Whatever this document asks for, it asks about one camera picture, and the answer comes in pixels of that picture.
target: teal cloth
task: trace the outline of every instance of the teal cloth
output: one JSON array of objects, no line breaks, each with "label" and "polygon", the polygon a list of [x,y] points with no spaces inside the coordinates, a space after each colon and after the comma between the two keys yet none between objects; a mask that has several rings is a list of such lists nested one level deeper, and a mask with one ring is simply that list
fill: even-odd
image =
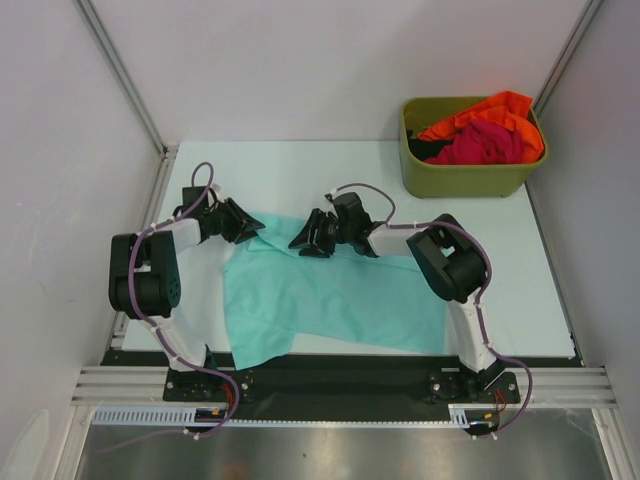
[{"label": "teal cloth", "polygon": [[332,258],[288,244],[304,220],[252,214],[265,224],[224,270],[227,335],[236,368],[289,352],[297,333],[442,354],[445,303],[413,257],[368,258],[338,245]]}]

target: pink cloth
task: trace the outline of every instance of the pink cloth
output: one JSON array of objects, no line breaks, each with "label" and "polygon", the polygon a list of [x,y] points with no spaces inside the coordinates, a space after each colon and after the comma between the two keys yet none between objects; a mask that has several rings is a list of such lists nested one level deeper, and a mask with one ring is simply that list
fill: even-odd
[{"label": "pink cloth", "polygon": [[510,132],[500,125],[484,120],[472,120],[444,147],[436,158],[425,162],[432,165],[503,165],[522,163],[524,143],[519,132]]}]

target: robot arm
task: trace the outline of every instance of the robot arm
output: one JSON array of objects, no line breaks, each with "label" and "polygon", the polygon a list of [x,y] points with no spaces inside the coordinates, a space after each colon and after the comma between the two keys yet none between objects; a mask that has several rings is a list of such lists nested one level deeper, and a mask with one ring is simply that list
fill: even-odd
[{"label": "robot arm", "polygon": [[369,257],[412,255],[434,293],[448,302],[462,367],[481,390],[490,385],[504,367],[483,341],[478,309],[484,307],[475,304],[486,266],[456,219],[444,214],[427,228],[393,228],[372,221],[356,193],[327,199],[331,211],[314,209],[289,248],[299,249],[301,256],[328,258],[336,244],[346,243]]},{"label": "robot arm", "polygon": [[[206,187],[187,187],[182,191],[183,205],[176,211],[186,211],[194,205]],[[221,235],[230,243],[242,243],[257,235],[264,225],[250,217],[231,198],[221,199],[219,191],[210,190],[206,201],[194,208],[187,218],[153,232],[142,240],[136,258],[134,288],[140,310],[153,320],[143,324],[155,333],[161,329],[165,344],[160,342],[176,371],[190,370],[177,362],[171,351],[178,352],[186,362],[211,365],[207,345],[192,330],[186,319],[174,310],[181,296],[177,255],[214,235]],[[138,234],[116,235],[111,240],[109,269],[109,301],[116,311],[123,311],[131,319],[139,319],[133,309],[129,292],[128,273],[131,251]]]}]

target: black cloth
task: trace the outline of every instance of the black cloth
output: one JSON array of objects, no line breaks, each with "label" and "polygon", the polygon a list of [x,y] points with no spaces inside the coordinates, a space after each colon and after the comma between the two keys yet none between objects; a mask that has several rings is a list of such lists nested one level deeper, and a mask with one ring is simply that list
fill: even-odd
[{"label": "black cloth", "polygon": [[451,145],[453,140],[436,140],[435,142],[423,142],[417,138],[411,138],[412,130],[407,130],[407,139],[409,140],[409,151],[418,160],[423,162],[427,158],[435,158],[447,145]]}]

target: white table surface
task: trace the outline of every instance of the white table surface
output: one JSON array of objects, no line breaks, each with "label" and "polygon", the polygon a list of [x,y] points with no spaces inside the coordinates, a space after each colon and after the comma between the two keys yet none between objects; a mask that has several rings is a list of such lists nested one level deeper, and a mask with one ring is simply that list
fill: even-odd
[{"label": "white table surface", "polygon": [[[181,204],[181,189],[202,162],[215,167],[215,183],[246,211],[306,219],[314,207],[326,208],[323,195],[350,182],[366,182],[395,200],[395,223],[433,220],[451,213],[484,246],[493,265],[485,294],[492,341],[505,354],[573,357],[560,301],[524,187],[508,198],[417,199],[402,184],[397,142],[185,142],[167,187],[160,219]],[[205,169],[199,183],[206,181]],[[358,190],[372,219],[386,217],[389,206],[374,192]],[[230,351],[224,322],[222,269],[233,246],[212,238],[179,255],[182,299],[179,308],[209,347]],[[444,354],[456,353],[447,332]],[[129,322],[125,350],[160,350],[151,334]],[[298,334],[292,352],[412,354]]]}]

